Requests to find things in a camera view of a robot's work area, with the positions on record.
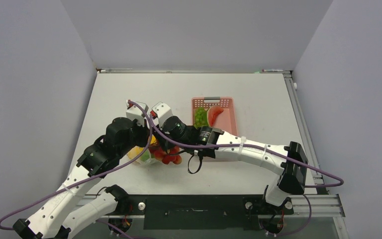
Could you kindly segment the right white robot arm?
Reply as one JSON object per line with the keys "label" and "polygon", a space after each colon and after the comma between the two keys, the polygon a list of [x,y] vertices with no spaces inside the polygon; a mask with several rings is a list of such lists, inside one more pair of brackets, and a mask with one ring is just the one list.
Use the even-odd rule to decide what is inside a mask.
{"label": "right white robot arm", "polygon": [[273,172],[273,181],[266,186],[261,199],[262,209],[267,213],[278,210],[289,195],[305,193],[307,169],[302,164],[308,161],[298,142],[263,144],[218,128],[186,125],[177,116],[159,119],[158,129],[166,143],[183,148],[200,161],[204,158],[236,159]]}

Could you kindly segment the pink plastic basket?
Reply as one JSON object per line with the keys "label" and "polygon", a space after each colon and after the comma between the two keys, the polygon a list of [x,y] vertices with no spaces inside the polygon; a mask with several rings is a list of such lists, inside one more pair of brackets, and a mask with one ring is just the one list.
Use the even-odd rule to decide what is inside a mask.
{"label": "pink plastic basket", "polygon": [[213,105],[218,105],[224,108],[224,112],[221,113],[214,126],[203,126],[197,128],[198,144],[212,145],[212,148],[203,149],[191,149],[191,155],[196,158],[211,157],[217,158],[215,152],[220,150],[226,150],[225,145],[233,144],[233,141],[227,141],[222,133],[229,133],[230,135],[237,135],[237,123],[235,117],[234,102],[231,97],[197,97],[191,100],[192,106],[192,123],[194,124],[194,112],[197,108],[209,109]]}

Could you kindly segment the clear zip top bag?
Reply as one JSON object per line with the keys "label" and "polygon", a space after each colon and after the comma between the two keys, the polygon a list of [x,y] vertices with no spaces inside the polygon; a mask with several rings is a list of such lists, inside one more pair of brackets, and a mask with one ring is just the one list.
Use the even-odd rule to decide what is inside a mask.
{"label": "clear zip top bag", "polygon": [[165,165],[170,163],[178,165],[182,163],[182,153],[184,153],[184,151],[178,146],[174,146],[173,148],[164,151],[157,139],[152,136],[148,149],[146,149],[135,162],[141,165],[150,165],[156,162],[160,162]]}

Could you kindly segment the green round fruit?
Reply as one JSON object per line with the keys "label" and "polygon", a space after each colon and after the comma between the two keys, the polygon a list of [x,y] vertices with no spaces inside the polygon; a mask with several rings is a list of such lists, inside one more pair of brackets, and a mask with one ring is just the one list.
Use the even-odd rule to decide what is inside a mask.
{"label": "green round fruit", "polygon": [[144,152],[141,157],[140,157],[140,161],[142,163],[147,163],[148,160],[151,160],[152,156],[151,156],[151,153],[150,152]]}

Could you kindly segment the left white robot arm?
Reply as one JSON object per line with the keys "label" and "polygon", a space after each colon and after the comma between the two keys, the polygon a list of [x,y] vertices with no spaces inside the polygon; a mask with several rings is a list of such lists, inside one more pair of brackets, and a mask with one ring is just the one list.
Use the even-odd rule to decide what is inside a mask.
{"label": "left white robot arm", "polygon": [[132,148],[144,147],[148,137],[145,119],[115,118],[105,134],[84,150],[58,189],[60,193],[27,219],[17,220],[12,226],[14,231],[23,239],[65,238],[72,231],[63,225],[71,210]]}

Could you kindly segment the red strawberries pile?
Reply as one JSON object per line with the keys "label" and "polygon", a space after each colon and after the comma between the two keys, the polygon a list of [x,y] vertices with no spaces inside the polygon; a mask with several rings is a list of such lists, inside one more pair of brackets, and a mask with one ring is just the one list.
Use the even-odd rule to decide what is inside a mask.
{"label": "red strawberries pile", "polygon": [[177,146],[168,149],[168,151],[164,151],[160,146],[151,147],[149,150],[152,157],[162,162],[163,164],[168,165],[173,163],[178,165],[182,163],[182,157],[180,156],[182,151]]}

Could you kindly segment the yellow bell pepper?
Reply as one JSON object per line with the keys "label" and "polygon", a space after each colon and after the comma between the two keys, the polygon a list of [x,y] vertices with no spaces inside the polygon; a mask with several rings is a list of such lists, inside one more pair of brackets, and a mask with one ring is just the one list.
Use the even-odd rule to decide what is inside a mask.
{"label": "yellow bell pepper", "polygon": [[[151,165],[151,164],[154,164],[154,163],[156,163],[157,162],[157,159],[155,158],[155,156],[154,156],[154,154],[151,152],[151,149],[155,149],[156,147],[158,146],[158,144],[157,144],[157,140],[156,140],[156,138],[154,137],[154,136],[152,136],[152,140],[151,140],[151,143],[150,143],[150,145],[149,145],[149,148],[148,149],[146,149],[144,152],[150,152],[151,153],[151,156],[152,156],[152,158],[151,158],[151,160],[148,160],[147,161],[147,163],[142,163],[141,161],[140,161],[140,157],[138,157],[136,160],[135,160],[135,163],[136,164],[139,164],[139,165]],[[134,147],[134,148],[132,148],[128,153],[127,153],[127,157],[130,159],[130,160],[132,160],[132,159],[134,159],[139,153],[141,153],[142,151],[143,151],[143,149],[144,148],[142,148],[142,147],[138,147],[138,146],[136,146],[136,147]]]}

